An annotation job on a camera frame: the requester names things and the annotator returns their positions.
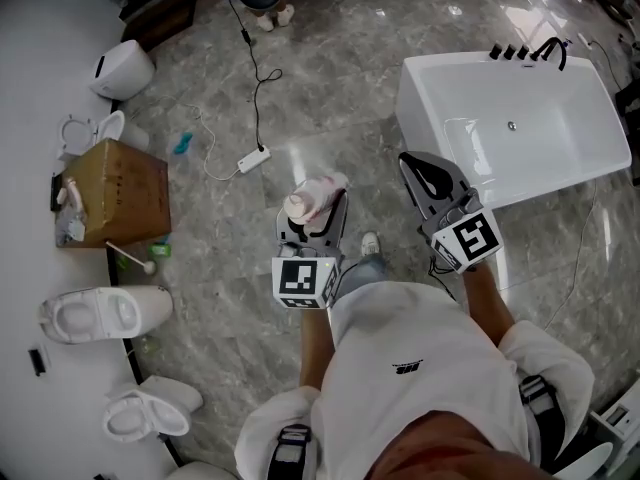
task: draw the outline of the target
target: power strip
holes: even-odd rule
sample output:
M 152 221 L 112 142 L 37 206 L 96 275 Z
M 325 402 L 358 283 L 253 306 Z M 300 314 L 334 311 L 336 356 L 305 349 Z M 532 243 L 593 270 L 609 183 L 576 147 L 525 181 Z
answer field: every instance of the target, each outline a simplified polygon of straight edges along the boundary
M 262 151 L 260 151 L 260 149 L 254 149 L 240 160 L 238 162 L 238 169 L 240 169 L 241 173 L 245 174 L 251 169 L 258 167 L 262 162 L 269 160 L 269 158 L 271 158 L 271 151 L 269 151 L 267 146 L 262 146 Z

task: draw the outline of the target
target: white shirt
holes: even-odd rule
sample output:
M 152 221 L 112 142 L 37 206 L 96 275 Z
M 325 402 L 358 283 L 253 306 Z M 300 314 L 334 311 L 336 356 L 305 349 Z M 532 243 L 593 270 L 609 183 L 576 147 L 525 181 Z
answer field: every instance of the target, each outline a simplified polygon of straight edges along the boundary
M 280 430 L 309 418 L 319 479 L 363 479 L 389 442 L 430 411 L 457 414 L 495 449 L 530 460 L 537 428 L 528 429 L 519 376 L 540 374 L 558 390 L 563 448 L 586 416 L 591 368 L 530 322 L 496 348 L 444 291 L 389 281 L 341 298 L 330 319 L 336 352 L 322 391 L 276 395 L 247 418 L 235 450 L 245 480 L 264 480 Z

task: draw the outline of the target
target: blue object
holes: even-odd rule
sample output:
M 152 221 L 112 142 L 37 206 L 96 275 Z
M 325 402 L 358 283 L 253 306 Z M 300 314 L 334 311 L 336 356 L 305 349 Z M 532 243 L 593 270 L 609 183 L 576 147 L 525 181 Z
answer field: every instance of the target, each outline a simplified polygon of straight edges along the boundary
M 189 142 L 191 141 L 192 138 L 193 138 L 193 133 L 191 132 L 183 133 L 182 137 L 180 138 L 180 142 L 175 148 L 173 148 L 173 154 L 182 155 L 183 153 L 186 153 L 187 149 L 189 149 Z

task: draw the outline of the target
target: strap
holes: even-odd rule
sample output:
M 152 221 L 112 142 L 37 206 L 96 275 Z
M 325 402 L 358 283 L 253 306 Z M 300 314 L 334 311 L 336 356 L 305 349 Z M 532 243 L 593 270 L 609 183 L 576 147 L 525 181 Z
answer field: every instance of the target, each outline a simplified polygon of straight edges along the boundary
M 267 480 L 303 480 L 307 445 L 311 442 L 307 425 L 289 425 L 280 431 L 273 451 Z
M 560 452 L 565 432 L 564 416 L 556 398 L 556 390 L 540 375 L 532 375 L 520 384 L 520 399 L 531 410 L 538 424 L 540 468 L 549 472 Z

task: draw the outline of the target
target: toilet brush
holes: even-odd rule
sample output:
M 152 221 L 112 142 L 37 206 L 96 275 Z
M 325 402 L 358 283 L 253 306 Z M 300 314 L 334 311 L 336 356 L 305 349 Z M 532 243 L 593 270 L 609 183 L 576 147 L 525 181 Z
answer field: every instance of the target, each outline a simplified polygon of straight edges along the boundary
M 123 256 L 126 256 L 127 258 L 129 258 L 131 261 L 135 261 L 138 265 L 140 265 L 144 269 L 145 274 L 152 276 L 153 274 L 156 273 L 155 261 L 140 261 L 138 258 L 134 258 L 133 256 L 131 256 L 131 254 L 124 252 L 122 249 L 120 249 L 120 247 L 113 245 L 111 242 L 106 241 L 105 243 L 112 249 L 115 249 L 116 251 L 118 251 Z

